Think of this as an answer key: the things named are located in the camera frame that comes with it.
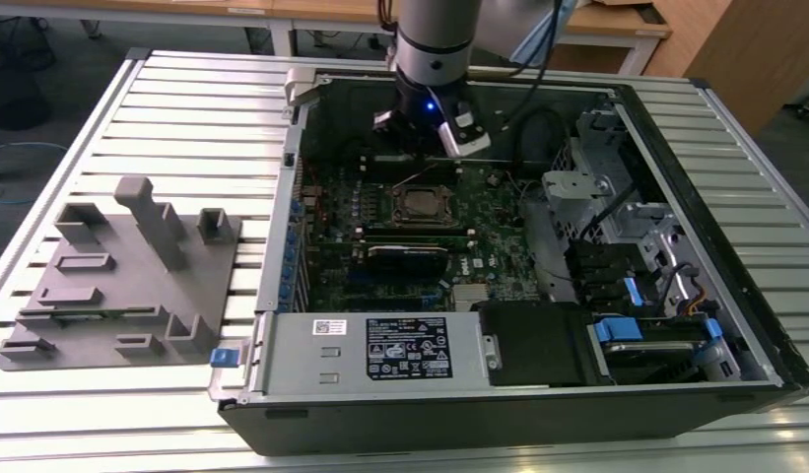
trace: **white sticker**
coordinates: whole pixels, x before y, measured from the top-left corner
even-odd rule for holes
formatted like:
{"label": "white sticker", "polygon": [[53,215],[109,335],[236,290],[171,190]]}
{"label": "white sticker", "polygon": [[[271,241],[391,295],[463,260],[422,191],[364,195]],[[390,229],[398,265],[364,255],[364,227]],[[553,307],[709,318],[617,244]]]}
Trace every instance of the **white sticker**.
{"label": "white sticker", "polygon": [[346,320],[314,320],[314,335],[344,335]]}
{"label": "white sticker", "polygon": [[647,30],[637,30],[635,31],[635,35],[637,36],[658,36],[658,37],[665,37],[667,35],[666,32],[651,32]]}
{"label": "white sticker", "polygon": [[266,12],[256,8],[228,8],[230,13],[239,13],[242,15],[263,15]]}

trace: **barcode sticker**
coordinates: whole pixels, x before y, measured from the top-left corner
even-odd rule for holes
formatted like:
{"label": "barcode sticker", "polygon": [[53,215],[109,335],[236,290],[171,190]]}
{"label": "barcode sticker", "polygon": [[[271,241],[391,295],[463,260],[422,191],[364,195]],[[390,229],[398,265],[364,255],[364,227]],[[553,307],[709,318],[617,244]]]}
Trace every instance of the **barcode sticker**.
{"label": "barcode sticker", "polygon": [[314,335],[344,335],[346,320],[314,320]]}
{"label": "barcode sticker", "polygon": [[239,13],[240,15],[263,15],[266,12],[256,8],[228,8],[230,13]]}

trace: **cpu socket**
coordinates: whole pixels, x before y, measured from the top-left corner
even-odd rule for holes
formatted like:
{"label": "cpu socket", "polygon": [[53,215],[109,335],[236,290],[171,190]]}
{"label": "cpu socket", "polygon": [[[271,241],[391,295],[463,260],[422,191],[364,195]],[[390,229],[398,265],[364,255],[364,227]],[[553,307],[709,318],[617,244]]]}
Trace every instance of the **cpu socket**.
{"label": "cpu socket", "polygon": [[454,193],[443,185],[399,185],[392,197],[392,224],[399,228],[451,228],[459,222],[451,213]]}

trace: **blue plastic clip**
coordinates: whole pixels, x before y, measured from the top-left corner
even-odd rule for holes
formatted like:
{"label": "blue plastic clip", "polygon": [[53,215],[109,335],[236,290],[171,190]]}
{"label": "blue plastic clip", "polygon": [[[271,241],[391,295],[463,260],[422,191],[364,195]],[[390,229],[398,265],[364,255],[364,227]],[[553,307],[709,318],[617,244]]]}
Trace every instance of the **blue plastic clip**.
{"label": "blue plastic clip", "polygon": [[240,366],[240,351],[231,348],[215,348],[208,360],[211,368],[236,368]]}

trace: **wooden table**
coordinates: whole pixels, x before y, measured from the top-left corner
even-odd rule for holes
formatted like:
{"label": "wooden table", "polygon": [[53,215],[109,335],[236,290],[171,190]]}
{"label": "wooden table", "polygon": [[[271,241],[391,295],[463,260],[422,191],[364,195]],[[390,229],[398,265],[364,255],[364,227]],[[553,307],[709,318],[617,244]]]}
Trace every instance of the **wooden table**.
{"label": "wooden table", "polygon": [[[375,0],[0,0],[0,15],[267,28],[275,54],[294,56],[295,30],[383,33],[375,5]],[[666,25],[647,24],[629,7],[591,4],[574,12],[559,43],[626,49],[613,72],[639,75],[670,32]]]}

